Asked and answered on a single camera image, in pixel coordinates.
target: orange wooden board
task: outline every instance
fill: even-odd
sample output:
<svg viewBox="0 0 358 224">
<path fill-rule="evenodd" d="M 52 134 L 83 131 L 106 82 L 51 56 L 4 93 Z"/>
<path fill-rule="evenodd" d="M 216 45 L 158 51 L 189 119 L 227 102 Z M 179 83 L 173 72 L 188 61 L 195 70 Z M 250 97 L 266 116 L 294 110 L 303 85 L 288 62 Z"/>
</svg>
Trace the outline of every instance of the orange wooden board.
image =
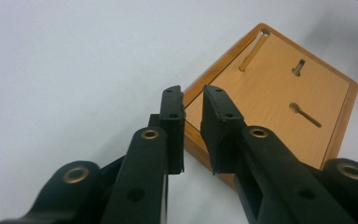
<svg viewBox="0 0 358 224">
<path fill-rule="evenodd" d="M 239 67 L 261 29 L 268 29 L 270 35 L 242 72 Z M 298 77 L 292 69 L 300 60 L 305 64 Z M 248 125 L 271 129 L 301 161 L 315 168 L 337 156 L 357 92 L 354 81 L 271 27 L 259 24 L 185 92 L 185 146 L 207 167 L 209 156 L 200 137 L 205 84 L 224 89 Z M 292 103 L 321 127 L 295 113 L 289 106 Z"/>
</svg>

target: wooden block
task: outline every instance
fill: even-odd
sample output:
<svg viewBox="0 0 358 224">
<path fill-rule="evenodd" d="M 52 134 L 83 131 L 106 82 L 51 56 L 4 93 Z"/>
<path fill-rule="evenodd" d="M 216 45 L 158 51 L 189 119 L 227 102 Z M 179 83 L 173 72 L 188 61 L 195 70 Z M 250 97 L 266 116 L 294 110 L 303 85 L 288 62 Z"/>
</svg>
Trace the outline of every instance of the wooden block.
<svg viewBox="0 0 358 224">
<path fill-rule="evenodd" d="M 262 45 L 260 30 L 267 29 Z M 239 67 L 256 50 L 246 69 Z M 299 72 L 295 68 L 305 62 Z M 210 168 L 200 137 L 202 87 L 224 89 L 248 125 L 275 132 L 303 162 L 320 169 L 339 152 L 357 84 L 266 24 L 258 24 L 185 92 L 186 150 Z M 296 113 L 294 105 L 307 115 Z M 234 186 L 232 175 L 221 175 Z"/>
</svg>

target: wooden board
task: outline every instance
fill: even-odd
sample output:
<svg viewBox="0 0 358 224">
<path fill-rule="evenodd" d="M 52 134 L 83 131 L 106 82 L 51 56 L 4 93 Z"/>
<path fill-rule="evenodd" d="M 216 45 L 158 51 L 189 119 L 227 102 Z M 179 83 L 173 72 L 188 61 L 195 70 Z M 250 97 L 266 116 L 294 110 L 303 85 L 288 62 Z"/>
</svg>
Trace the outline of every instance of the wooden board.
<svg viewBox="0 0 358 224">
<path fill-rule="evenodd" d="M 254 48 L 260 30 L 269 36 Z M 239 67 L 252 52 L 255 56 Z M 299 76 L 293 74 L 300 60 Z M 209 155 L 200 137 L 202 87 L 224 89 L 248 125 L 275 132 L 303 162 L 320 169 L 336 158 L 357 93 L 357 84 L 266 24 L 258 24 L 221 57 L 185 92 L 185 147 L 210 168 Z M 295 113 L 293 104 L 314 120 Z M 221 175 L 233 187 L 232 175 Z"/>
</svg>

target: white surface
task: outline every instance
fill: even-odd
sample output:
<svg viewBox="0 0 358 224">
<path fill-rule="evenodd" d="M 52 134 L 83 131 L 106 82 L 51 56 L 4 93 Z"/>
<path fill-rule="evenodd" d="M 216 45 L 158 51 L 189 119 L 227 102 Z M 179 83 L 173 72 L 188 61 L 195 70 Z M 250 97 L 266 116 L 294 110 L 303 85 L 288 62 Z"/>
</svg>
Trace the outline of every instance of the white surface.
<svg viewBox="0 0 358 224">
<path fill-rule="evenodd" d="M 265 22 L 358 83 L 358 1 L 0 1 L 0 220 L 70 161 L 122 156 L 158 113 Z M 358 161 L 358 96 L 339 157 Z M 169 223 L 244 223 L 237 195 L 186 154 Z"/>
</svg>

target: white table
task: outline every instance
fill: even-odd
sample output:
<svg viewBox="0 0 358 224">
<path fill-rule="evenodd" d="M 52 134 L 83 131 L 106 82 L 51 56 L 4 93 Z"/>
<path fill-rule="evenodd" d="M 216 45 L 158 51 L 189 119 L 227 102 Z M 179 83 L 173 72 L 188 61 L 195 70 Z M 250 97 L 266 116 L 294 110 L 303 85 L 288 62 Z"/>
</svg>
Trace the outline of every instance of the white table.
<svg viewBox="0 0 358 224">
<path fill-rule="evenodd" d="M 0 1 L 0 220 L 24 215 L 70 161 L 101 167 L 260 22 L 358 83 L 358 1 Z M 358 96 L 339 157 L 358 161 Z M 245 223 L 236 193 L 191 156 L 168 223 Z"/>
</svg>

